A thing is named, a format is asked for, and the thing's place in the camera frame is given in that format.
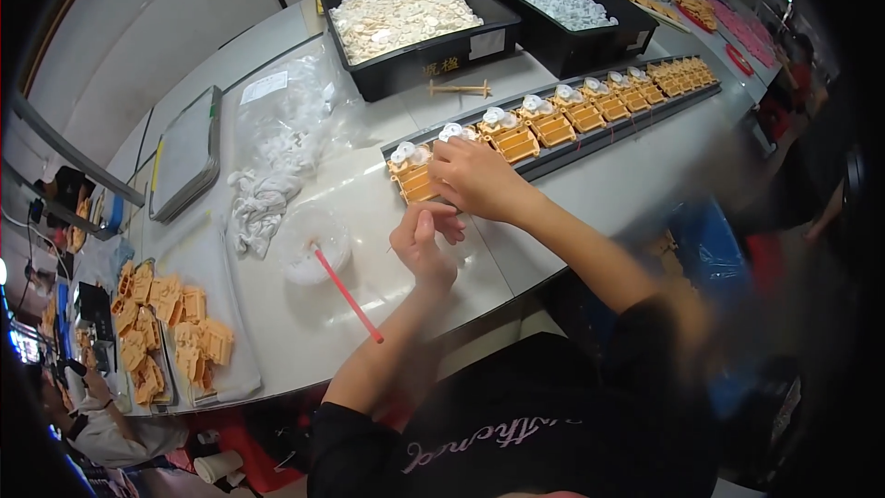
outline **small wooden stick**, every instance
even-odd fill
[[[483,79],[482,86],[466,86],[466,85],[449,85],[449,86],[434,86],[434,80],[430,80],[430,86],[428,87],[430,91],[430,96],[433,96],[434,93],[471,93],[482,92],[482,98],[487,99],[489,97],[489,93],[492,88],[489,86],[489,80]]]

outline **white table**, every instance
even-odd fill
[[[304,27],[308,33],[321,28],[313,0],[277,16],[293,19],[284,22],[271,18],[257,25],[237,39],[241,50],[254,53],[253,43],[273,41],[267,33],[279,24]],[[301,24],[296,22],[298,17],[302,18]],[[314,41],[306,46],[315,45]],[[186,78],[187,85],[170,92],[182,96],[167,95],[164,101],[184,106],[210,84],[225,88],[224,77],[241,78],[278,54],[275,49],[265,52],[264,60],[251,53],[242,61],[236,55],[216,54],[200,66],[197,75]],[[681,187],[682,172],[703,155],[710,139],[732,130],[755,101],[745,82],[736,78],[719,56],[693,35],[659,27],[644,58],[653,60],[683,53],[701,53],[721,80],[720,94],[655,124],[636,138],[624,139],[540,178],[535,184],[555,202],[609,235],[618,234],[637,218],[659,208],[665,197]],[[461,71],[453,83],[484,78],[490,81],[494,93],[487,100],[457,94],[431,99],[425,89],[414,88],[367,105],[365,122],[376,145],[339,151],[324,159],[316,178],[306,184],[289,206],[291,212],[302,202],[322,201],[347,224],[353,258],[342,271],[342,279],[376,325],[403,300],[413,284],[412,275],[389,250],[388,235],[399,223],[404,204],[389,180],[379,147],[460,112],[556,80],[531,55],[519,52],[481,68]],[[235,168],[233,128],[238,100],[227,97],[238,98],[248,82],[227,88],[222,103],[218,182],[169,227],[149,221],[145,209],[137,212],[128,230],[136,260],[155,255],[163,237],[192,216],[202,216],[207,209],[229,213],[233,193],[225,179]],[[162,128],[152,128],[153,124],[151,121],[145,151],[156,147],[162,132]],[[149,156],[145,151],[142,158]],[[131,149],[122,149],[118,155],[121,154],[132,157],[131,166],[135,158]],[[136,186],[143,188],[149,177],[150,164],[139,171]],[[589,180],[599,184],[587,186],[585,182]],[[467,224],[466,240],[455,248],[443,244],[459,261],[459,278],[443,331],[492,311],[564,267],[558,257],[514,227],[466,215],[462,218]],[[293,230],[287,221],[288,216],[284,217],[264,260],[247,256],[232,266],[243,321],[263,380],[263,387],[253,399],[330,379],[366,337],[366,330],[333,285],[304,289],[283,278],[286,243]],[[188,409],[182,406],[172,411]]]

